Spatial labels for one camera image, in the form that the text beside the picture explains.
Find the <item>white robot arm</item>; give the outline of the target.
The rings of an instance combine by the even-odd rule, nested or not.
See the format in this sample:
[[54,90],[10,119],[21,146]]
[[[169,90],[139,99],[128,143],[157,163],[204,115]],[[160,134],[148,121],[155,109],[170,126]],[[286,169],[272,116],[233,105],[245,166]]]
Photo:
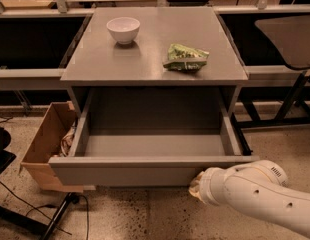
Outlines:
[[310,239],[310,193],[288,188],[287,181],[279,165],[260,160],[202,171],[191,181],[189,193],[205,204],[228,205]]

